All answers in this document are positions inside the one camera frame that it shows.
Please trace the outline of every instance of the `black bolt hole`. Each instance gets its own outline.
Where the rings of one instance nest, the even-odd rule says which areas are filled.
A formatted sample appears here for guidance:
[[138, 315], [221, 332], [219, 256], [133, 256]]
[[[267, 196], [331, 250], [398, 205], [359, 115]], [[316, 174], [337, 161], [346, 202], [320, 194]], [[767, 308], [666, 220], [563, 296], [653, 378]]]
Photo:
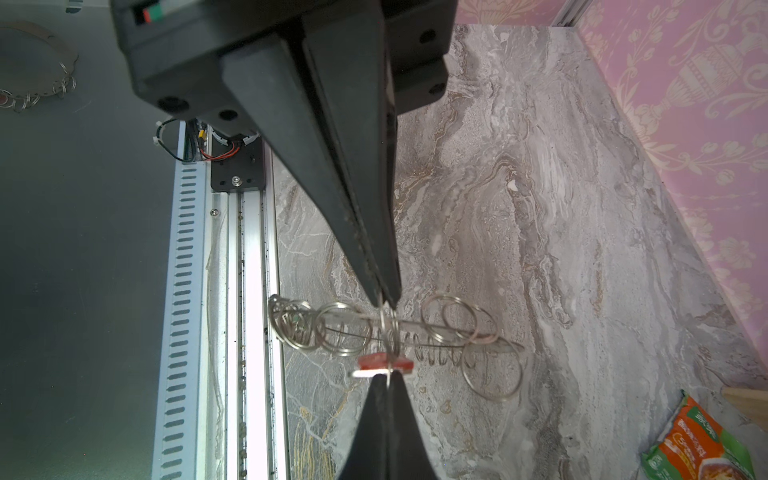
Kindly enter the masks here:
[[183, 111], [189, 110], [190, 108], [189, 103], [179, 97], [163, 97], [157, 101], [157, 106], [169, 114], [179, 114]]
[[430, 95], [437, 95], [438, 93], [442, 92], [443, 90], [445, 90], [445, 84], [444, 83], [435, 84], [435, 85], [432, 86], [432, 88], [429, 89], [429, 94]]
[[235, 110], [222, 110], [219, 112], [219, 118], [224, 121], [232, 121], [237, 118], [237, 112]]
[[436, 36], [437, 32], [431, 28], [429, 30], [425, 30], [424, 33], [422, 33], [422, 36], [419, 37], [419, 43], [429, 43], [434, 40]]

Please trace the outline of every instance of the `black plastic part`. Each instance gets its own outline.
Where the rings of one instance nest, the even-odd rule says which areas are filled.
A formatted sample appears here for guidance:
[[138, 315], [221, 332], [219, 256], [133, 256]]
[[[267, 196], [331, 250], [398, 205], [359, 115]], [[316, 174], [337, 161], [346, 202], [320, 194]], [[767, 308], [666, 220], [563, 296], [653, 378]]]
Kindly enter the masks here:
[[230, 53], [222, 65], [224, 83], [247, 106], [245, 112], [326, 218], [363, 288], [376, 295], [378, 284], [368, 273], [369, 259], [333, 160], [333, 145], [326, 143], [316, 102], [310, 98], [313, 90], [305, 88], [288, 43], [271, 35]]
[[144, 0], [112, 0], [112, 12], [136, 94], [229, 137], [261, 133], [371, 303], [394, 307], [396, 115], [445, 93], [457, 1], [203, 1], [144, 24]]
[[395, 75], [397, 113], [404, 114], [437, 101], [445, 93], [448, 69], [442, 58]]
[[390, 207], [384, 16], [377, 0], [339, 0], [304, 15], [304, 51], [312, 72], [336, 161], [353, 201], [360, 241], [369, 256], [363, 267], [378, 286], [367, 289], [377, 304], [379, 288], [395, 306], [402, 291], [395, 224]]
[[371, 380], [338, 480], [437, 480], [400, 372]]
[[[229, 150], [214, 140], [213, 155], [225, 154]], [[240, 178], [240, 186], [232, 182]], [[233, 157], [210, 162], [210, 187], [215, 192], [247, 192], [263, 190], [266, 186], [264, 173], [264, 142], [261, 137], [245, 145]]]
[[[224, 86], [219, 60], [228, 52], [284, 28], [292, 19], [334, 0], [216, 0], [192, 4], [158, 22], [138, 24], [145, 0], [111, 0], [118, 44], [125, 53], [136, 95], [181, 120], [199, 118], [226, 135], [258, 132], [243, 105]], [[398, 75], [448, 53], [458, 0], [382, 0], [392, 73]], [[421, 42], [426, 32], [435, 37]], [[412, 104], [427, 105], [424, 96]], [[397, 111], [408, 109], [397, 106]], [[222, 121], [221, 111], [238, 116]]]

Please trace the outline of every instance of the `floral wallpaper pattern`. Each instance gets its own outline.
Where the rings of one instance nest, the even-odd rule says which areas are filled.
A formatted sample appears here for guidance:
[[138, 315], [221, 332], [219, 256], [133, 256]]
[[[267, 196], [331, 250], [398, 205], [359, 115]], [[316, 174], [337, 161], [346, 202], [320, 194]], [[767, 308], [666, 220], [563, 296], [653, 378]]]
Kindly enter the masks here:
[[552, 25], [566, 0], [458, 0], [456, 23]]
[[578, 29], [768, 365], [768, 0], [594, 0]]

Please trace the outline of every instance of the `green and orange package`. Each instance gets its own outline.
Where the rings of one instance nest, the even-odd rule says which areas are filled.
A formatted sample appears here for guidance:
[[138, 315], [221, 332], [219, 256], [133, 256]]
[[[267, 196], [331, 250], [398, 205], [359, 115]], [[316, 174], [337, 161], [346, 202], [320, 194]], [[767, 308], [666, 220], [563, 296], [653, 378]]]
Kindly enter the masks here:
[[650, 480], [755, 480], [749, 451], [685, 392], [642, 464]]

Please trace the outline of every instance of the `marble surface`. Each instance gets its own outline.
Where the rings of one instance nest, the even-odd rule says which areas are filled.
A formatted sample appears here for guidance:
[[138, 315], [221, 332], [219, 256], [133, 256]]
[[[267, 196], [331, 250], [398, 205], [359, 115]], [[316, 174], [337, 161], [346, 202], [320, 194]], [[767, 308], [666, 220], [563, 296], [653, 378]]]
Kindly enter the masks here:
[[[457, 26], [445, 97], [399, 118], [399, 313], [436, 290], [526, 347], [490, 403], [450, 362], [408, 378], [440, 478], [642, 478], [639, 452], [686, 389], [768, 475], [768, 434], [723, 385], [768, 388], [657, 174], [570, 29]], [[328, 226], [276, 170], [281, 293], [365, 304]], [[367, 382], [286, 350], [293, 478], [334, 478]]]

